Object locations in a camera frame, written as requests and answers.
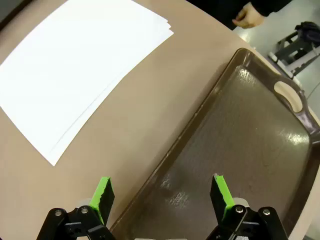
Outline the person's left hand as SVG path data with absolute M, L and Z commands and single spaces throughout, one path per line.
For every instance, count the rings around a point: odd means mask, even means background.
M 261 15 L 249 2 L 243 6 L 232 22 L 237 27 L 250 29 L 261 25 L 264 20 L 265 17 Z

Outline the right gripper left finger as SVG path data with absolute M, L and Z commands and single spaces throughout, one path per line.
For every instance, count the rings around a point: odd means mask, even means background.
M 70 212 L 63 208 L 51 209 L 39 231 L 38 240 L 114 240 L 107 221 L 114 203 L 111 179 L 102 177 L 88 205 Z

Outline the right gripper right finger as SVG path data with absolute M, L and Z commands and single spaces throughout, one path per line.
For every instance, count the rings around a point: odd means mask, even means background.
M 282 222 L 271 206 L 258 211 L 236 204 L 222 175 L 212 177 L 210 199 L 217 226 L 208 240 L 287 240 Z

